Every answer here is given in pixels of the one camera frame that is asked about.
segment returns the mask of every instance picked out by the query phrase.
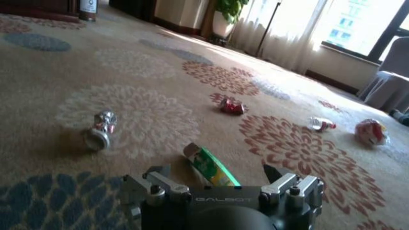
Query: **wall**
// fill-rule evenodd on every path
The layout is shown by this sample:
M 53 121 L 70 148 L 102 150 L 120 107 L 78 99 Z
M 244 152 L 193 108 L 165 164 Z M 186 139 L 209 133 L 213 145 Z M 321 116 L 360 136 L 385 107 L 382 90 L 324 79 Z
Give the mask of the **wall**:
M 157 0 L 154 16 L 178 26 L 200 29 L 208 0 Z
M 160 19 L 180 25 L 185 0 L 157 0 L 154 16 Z
M 308 69 L 360 90 L 373 78 L 377 65 L 320 47 Z

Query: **window frame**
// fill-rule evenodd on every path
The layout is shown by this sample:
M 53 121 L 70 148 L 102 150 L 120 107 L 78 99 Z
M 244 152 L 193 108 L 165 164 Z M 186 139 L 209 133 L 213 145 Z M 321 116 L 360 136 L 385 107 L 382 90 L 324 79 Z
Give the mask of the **window frame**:
M 405 0 L 402 6 L 400 7 L 396 13 L 396 16 L 393 17 L 368 55 L 360 54 L 358 52 L 345 49 L 326 41 L 322 41 L 321 45 L 328 46 L 329 48 L 336 49 L 352 56 L 356 56 L 357 58 L 365 59 L 366 61 L 381 64 L 382 62 L 380 61 L 380 57 L 393 37 L 409 36 L 409 30 L 400 28 L 408 15 L 409 15 L 409 0 Z

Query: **crushed red can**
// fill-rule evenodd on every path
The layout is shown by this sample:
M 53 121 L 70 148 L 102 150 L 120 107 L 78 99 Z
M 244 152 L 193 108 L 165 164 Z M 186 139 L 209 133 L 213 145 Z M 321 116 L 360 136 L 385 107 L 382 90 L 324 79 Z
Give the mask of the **crushed red can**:
M 222 99 L 220 103 L 220 110 L 228 114 L 234 114 L 234 115 L 242 115 L 245 111 L 242 103 L 234 105 L 232 100 L 228 98 Z

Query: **sheer curtain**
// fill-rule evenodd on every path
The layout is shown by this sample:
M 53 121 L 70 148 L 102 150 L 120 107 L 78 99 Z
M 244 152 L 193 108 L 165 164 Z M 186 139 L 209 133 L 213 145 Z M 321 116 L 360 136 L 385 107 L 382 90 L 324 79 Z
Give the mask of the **sheer curtain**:
M 276 65 L 305 73 L 330 21 L 326 15 L 333 0 L 282 0 L 270 28 L 256 53 L 277 4 L 276 0 L 252 0 L 245 6 L 232 34 L 232 44 Z

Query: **chair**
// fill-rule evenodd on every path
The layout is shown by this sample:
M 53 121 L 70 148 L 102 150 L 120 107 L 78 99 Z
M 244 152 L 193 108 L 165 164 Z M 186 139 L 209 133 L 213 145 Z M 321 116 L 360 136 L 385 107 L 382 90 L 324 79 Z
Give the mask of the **chair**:
M 358 97 L 386 113 L 393 109 L 402 113 L 409 110 L 409 37 L 393 42 L 374 79 L 358 92 Z

